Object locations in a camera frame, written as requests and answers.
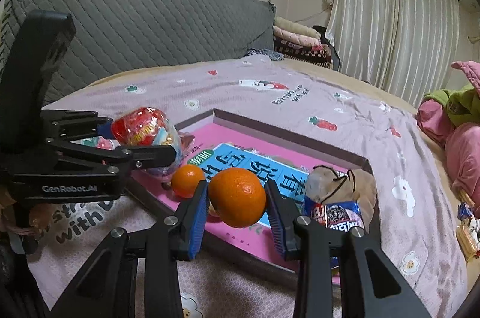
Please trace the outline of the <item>blue candy wrapper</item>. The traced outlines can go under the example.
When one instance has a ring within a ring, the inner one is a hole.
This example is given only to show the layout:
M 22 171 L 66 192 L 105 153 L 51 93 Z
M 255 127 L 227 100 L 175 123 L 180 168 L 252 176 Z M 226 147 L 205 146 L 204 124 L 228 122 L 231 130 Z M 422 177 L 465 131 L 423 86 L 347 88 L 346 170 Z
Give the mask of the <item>blue candy wrapper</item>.
M 473 217 L 473 212 L 467 202 L 461 202 L 458 206 L 457 218 L 460 221 L 465 219 L 471 219 Z

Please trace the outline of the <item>beige mesh drawstring pouch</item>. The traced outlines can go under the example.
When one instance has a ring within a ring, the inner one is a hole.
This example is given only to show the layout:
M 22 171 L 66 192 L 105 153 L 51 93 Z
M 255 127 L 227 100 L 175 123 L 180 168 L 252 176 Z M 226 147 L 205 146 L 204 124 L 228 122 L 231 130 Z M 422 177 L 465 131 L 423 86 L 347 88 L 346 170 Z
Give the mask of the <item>beige mesh drawstring pouch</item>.
M 377 202 L 374 176 L 362 169 L 350 169 L 346 173 L 340 176 L 332 168 L 315 167 L 307 177 L 305 195 L 320 204 L 354 201 L 363 215 L 372 216 Z

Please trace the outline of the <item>red blue surprise egg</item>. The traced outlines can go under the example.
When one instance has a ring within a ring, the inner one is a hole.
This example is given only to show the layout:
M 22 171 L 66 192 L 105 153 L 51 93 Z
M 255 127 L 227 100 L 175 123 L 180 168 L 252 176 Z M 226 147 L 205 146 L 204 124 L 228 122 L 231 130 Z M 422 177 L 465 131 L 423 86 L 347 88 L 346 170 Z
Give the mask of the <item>red blue surprise egg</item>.
M 137 108 L 114 120 L 111 130 L 120 145 L 173 147 L 176 151 L 176 158 L 172 165 L 150 168 L 147 171 L 151 175 L 168 180 L 180 165 L 182 157 L 181 136 L 162 110 L 152 107 Z

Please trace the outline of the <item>white striped curtains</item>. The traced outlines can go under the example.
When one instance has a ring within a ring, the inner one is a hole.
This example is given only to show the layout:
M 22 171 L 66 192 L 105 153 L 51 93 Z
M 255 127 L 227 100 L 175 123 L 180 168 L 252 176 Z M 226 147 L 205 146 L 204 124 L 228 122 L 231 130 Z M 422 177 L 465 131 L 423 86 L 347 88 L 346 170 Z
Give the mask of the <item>white striped curtains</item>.
M 447 80 L 461 30 L 459 0 L 327 0 L 326 37 L 343 74 L 417 107 Z

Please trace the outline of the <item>orange mandarin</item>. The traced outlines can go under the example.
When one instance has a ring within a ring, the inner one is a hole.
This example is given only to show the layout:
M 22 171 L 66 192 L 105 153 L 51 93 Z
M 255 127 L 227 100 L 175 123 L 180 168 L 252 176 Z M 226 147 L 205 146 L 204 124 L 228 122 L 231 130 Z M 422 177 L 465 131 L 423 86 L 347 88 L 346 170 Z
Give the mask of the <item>orange mandarin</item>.
M 192 164 L 186 164 L 174 172 L 170 185 L 176 196 L 192 198 L 199 182 L 204 179 L 205 175 L 201 168 Z
M 218 172 L 208 184 L 208 197 L 220 219 L 236 229 L 257 223 L 267 201 L 259 178 L 244 168 Z

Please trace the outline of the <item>white patterned scrunchie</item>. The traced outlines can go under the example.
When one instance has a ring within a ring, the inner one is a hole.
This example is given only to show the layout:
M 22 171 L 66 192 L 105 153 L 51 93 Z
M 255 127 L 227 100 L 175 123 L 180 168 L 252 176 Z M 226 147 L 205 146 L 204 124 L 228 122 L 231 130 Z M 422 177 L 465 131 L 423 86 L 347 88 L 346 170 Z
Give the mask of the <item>white patterned scrunchie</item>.
M 480 219 L 476 219 L 474 216 L 469 221 L 469 233 L 473 240 L 479 241 Z

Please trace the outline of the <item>grey quilted headboard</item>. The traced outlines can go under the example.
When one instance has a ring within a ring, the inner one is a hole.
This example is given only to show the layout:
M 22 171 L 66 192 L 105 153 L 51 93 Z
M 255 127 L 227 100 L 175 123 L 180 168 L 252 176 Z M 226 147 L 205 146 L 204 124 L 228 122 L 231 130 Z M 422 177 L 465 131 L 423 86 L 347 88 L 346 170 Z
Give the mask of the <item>grey quilted headboard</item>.
M 276 15 L 271 2 L 260 0 L 6 0 L 1 57 L 35 9 L 69 13 L 76 27 L 47 102 L 123 71 L 240 59 L 251 49 L 272 49 Z

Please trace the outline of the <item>pink quilted blanket pile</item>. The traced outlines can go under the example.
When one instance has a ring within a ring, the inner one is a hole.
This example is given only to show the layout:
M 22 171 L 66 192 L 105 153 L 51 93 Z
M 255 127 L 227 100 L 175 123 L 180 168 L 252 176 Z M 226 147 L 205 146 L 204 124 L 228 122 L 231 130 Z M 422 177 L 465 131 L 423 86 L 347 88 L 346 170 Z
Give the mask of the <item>pink quilted blanket pile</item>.
M 479 63 L 457 61 L 451 65 L 462 71 L 468 85 L 479 93 Z M 416 122 L 422 132 L 445 150 L 446 170 L 452 187 L 479 210 L 479 123 L 455 127 L 438 102 L 423 102 L 416 113 Z

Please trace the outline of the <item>wafer snack packet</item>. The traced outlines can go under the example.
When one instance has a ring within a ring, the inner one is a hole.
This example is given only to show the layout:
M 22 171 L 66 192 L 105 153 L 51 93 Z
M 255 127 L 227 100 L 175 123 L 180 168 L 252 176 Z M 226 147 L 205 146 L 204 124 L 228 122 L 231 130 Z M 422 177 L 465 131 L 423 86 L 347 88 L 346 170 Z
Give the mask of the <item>wafer snack packet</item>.
M 465 224 L 461 223 L 457 227 L 456 237 L 467 262 L 479 257 L 479 242 L 473 238 Z

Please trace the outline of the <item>folded blankets stack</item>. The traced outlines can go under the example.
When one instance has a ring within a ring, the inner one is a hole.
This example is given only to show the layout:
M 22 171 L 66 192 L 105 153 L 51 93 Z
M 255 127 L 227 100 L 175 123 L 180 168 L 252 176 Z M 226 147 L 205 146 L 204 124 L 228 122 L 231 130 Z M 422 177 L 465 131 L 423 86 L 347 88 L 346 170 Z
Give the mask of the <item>folded blankets stack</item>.
M 304 61 L 334 71 L 341 70 L 341 59 L 326 38 L 326 27 L 312 28 L 277 16 L 273 27 L 274 50 L 286 58 Z

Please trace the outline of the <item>blue oreo cookie packet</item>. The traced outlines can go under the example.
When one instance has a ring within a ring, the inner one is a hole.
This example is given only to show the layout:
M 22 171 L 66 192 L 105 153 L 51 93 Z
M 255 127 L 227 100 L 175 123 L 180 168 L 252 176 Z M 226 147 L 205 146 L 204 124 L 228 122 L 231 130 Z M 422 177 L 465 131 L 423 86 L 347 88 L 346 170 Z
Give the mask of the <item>blue oreo cookie packet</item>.
M 329 229 L 345 233 L 353 227 L 365 227 L 360 206 L 355 201 L 320 204 L 305 196 L 302 214 Z

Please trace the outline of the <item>walnut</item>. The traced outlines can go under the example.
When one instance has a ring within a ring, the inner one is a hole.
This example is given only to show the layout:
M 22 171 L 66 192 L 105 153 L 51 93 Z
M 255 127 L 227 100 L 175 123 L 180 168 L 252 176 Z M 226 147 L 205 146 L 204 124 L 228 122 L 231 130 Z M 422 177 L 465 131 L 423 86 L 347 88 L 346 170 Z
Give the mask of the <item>walnut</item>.
M 218 212 L 216 211 L 216 209 L 214 208 L 214 206 L 211 203 L 209 204 L 208 215 L 212 216 L 214 218 L 220 218 Z

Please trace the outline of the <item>green blanket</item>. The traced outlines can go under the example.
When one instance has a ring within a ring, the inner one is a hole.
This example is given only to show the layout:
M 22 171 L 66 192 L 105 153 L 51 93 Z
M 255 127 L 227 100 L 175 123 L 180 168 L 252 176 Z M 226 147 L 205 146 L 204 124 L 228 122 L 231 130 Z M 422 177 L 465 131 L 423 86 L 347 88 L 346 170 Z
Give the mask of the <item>green blanket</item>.
M 465 85 L 459 90 L 433 91 L 424 96 L 423 102 L 428 100 L 438 102 L 455 127 L 480 122 L 479 92 L 473 85 Z

